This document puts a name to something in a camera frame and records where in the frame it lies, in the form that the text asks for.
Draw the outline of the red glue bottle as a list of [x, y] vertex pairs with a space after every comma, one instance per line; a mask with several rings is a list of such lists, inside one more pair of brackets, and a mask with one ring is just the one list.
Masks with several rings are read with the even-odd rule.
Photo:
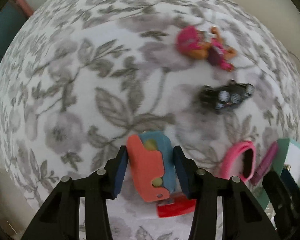
[[182, 193], [171, 195], [170, 198], [160, 200], [156, 204], [159, 218], [170, 218], [194, 212], [196, 207], [195, 199], [188, 199]]

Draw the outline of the orange blue foam block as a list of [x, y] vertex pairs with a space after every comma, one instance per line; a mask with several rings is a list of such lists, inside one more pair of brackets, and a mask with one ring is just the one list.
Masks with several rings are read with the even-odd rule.
[[134, 186], [145, 202], [170, 198], [176, 188], [173, 149], [161, 131], [131, 135], [127, 152]]

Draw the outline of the magenta comb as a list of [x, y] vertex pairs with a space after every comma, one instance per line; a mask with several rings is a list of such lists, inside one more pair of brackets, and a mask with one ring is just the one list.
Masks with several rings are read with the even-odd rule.
[[273, 142], [270, 148], [267, 150], [266, 155], [258, 165], [257, 169], [254, 172], [253, 177], [250, 182], [253, 186], [256, 186], [260, 180], [264, 177], [264, 175], [269, 171], [272, 162], [274, 161], [279, 150], [279, 145], [277, 141]]

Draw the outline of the teal rimmed white tray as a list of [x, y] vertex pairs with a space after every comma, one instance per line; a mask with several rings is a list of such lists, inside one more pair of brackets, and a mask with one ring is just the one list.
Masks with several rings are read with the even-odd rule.
[[[289, 164], [292, 166], [290, 174], [300, 187], [300, 143], [290, 138], [280, 138], [276, 141], [279, 145], [279, 150], [268, 172], [275, 171], [278, 175], [280, 175], [282, 173], [284, 164]], [[273, 142], [275, 142], [275, 140], [271, 140], [266, 144], [266, 153]], [[262, 180], [263, 178], [260, 180], [257, 186], [262, 185]]]

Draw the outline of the black toy car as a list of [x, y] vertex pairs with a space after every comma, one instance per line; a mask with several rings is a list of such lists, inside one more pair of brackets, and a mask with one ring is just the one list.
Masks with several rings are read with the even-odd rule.
[[220, 87], [203, 86], [198, 99], [203, 107], [216, 114], [222, 114], [237, 109], [245, 100], [251, 98], [255, 87], [250, 83], [237, 83], [230, 80]]

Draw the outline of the floral grey white blanket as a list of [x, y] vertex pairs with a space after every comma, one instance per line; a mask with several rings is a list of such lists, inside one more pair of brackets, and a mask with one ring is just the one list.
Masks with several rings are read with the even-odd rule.
[[[217, 27], [237, 51], [234, 70], [176, 49], [193, 25]], [[203, 86], [255, 87], [216, 114]], [[226, 150], [250, 140], [300, 143], [300, 74], [288, 50], [232, 0], [48, 0], [0, 64], [0, 155], [30, 220], [63, 175], [100, 168], [134, 132], [163, 131], [201, 167], [217, 172]]]

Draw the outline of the pink puppy figurine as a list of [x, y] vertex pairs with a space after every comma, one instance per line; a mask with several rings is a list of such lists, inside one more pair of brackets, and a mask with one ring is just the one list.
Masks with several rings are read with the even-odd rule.
[[189, 25], [176, 36], [176, 49], [191, 59], [206, 60], [214, 67], [232, 72], [235, 67], [230, 60], [237, 56], [237, 51], [224, 42], [217, 27], [211, 27], [210, 34], [207, 38], [204, 31]]

